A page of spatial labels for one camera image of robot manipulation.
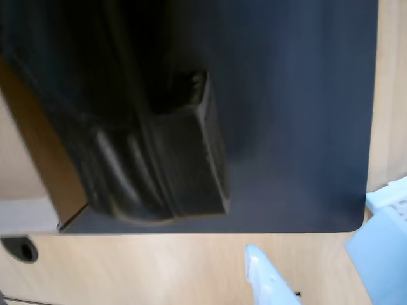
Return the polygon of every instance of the wooden desk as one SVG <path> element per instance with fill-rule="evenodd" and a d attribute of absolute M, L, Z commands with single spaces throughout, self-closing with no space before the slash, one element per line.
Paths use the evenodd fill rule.
<path fill-rule="evenodd" d="M 368 190 L 407 174 L 407 1 L 380 0 Z M 6 295 L 55 304 L 253 304 L 244 246 L 260 246 L 303 304 L 370 304 L 343 247 L 352 233 L 34 236 L 39 259 L 0 250 Z"/>

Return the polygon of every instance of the light blue object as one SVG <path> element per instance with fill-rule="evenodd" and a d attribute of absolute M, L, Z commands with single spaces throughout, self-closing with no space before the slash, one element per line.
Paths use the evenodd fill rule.
<path fill-rule="evenodd" d="M 374 216 L 346 248 L 374 305 L 407 304 L 407 178 L 366 195 Z"/>
<path fill-rule="evenodd" d="M 300 305 L 277 269 L 257 246 L 245 251 L 246 280 L 253 286 L 255 305 Z"/>

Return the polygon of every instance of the cardboard box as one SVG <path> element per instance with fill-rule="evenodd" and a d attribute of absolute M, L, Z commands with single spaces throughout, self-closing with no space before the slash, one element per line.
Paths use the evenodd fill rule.
<path fill-rule="evenodd" d="M 56 232 L 86 205 L 32 92 L 0 58 L 0 234 Z"/>

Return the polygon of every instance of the white plastic item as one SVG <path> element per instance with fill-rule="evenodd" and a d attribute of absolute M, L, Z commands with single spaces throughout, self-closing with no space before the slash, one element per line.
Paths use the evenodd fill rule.
<path fill-rule="evenodd" d="M 397 210 L 399 214 L 404 214 L 403 210 L 406 210 L 405 207 L 407 207 L 407 177 L 391 181 L 387 186 L 375 192 L 367 193 L 366 205 L 373 214 L 389 205 Z"/>
<path fill-rule="evenodd" d="M 267 256 L 255 245 L 245 251 L 246 280 L 253 286 L 255 305 L 300 305 Z"/>

